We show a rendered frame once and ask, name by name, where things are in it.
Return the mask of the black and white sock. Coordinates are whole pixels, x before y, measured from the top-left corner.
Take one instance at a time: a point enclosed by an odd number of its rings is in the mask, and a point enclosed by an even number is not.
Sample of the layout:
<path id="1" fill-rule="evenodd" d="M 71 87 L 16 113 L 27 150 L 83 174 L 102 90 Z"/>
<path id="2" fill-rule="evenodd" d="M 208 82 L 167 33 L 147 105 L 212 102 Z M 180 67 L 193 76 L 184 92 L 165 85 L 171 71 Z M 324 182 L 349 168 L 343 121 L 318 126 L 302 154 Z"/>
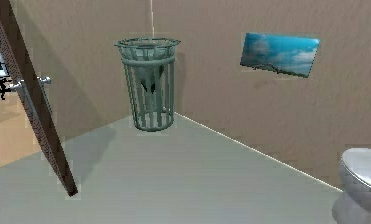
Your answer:
<path id="1" fill-rule="evenodd" d="M 156 81 L 154 75 L 155 69 L 152 67 L 137 67 L 135 69 L 135 75 L 139 79 L 141 85 L 143 86 L 146 92 L 151 91 L 152 93 L 155 92 L 156 89 Z"/>

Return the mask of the green slatted bin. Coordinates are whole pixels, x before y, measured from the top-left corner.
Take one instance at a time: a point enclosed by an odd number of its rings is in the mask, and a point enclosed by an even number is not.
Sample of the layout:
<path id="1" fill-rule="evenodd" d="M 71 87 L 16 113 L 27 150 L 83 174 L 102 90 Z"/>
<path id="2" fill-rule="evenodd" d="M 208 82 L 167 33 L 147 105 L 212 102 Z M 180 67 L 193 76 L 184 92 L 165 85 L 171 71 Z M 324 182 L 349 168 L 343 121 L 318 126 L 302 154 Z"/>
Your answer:
<path id="1" fill-rule="evenodd" d="M 134 126 L 141 131 L 157 132 L 174 123 L 174 64 L 179 40 L 140 37 L 116 42 L 124 74 Z M 135 75 L 137 67 L 155 69 L 155 92 L 146 92 Z"/>

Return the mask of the brown room door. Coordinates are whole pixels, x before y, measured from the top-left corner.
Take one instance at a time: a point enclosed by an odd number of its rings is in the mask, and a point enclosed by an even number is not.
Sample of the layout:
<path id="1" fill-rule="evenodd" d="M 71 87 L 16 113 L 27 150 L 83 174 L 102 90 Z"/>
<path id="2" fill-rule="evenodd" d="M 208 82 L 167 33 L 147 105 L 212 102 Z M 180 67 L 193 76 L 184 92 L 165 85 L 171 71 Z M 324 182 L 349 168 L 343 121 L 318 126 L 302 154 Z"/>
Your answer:
<path id="1" fill-rule="evenodd" d="M 78 193 L 69 162 L 57 134 L 41 80 L 37 77 L 10 0 L 0 0 L 0 53 L 15 82 L 40 149 L 67 194 Z"/>

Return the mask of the white toilet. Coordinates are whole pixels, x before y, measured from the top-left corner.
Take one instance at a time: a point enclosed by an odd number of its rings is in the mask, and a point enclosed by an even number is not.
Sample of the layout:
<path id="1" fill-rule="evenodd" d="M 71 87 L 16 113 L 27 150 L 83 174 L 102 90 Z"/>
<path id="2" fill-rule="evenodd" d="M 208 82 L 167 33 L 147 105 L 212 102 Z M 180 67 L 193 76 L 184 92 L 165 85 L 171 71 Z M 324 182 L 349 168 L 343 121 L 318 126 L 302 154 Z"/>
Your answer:
<path id="1" fill-rule="evenodd" d="M 343 191 L 332 207 L 336 224 L 371 224 L 371 148 L 350 148 L 339 162 Z"/>

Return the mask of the blue sky wall picture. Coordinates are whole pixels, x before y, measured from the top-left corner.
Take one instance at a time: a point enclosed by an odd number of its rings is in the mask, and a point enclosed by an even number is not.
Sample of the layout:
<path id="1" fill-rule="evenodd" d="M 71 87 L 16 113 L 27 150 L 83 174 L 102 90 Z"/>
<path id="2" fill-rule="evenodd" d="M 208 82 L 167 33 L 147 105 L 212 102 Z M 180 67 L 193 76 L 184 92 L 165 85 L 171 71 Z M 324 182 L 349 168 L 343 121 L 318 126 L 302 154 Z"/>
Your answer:
<path id="1" fill-rule="evenodd" d="M 320 42 L 309 37 L 246 33 L 240 65 L 308 78 Z"/>

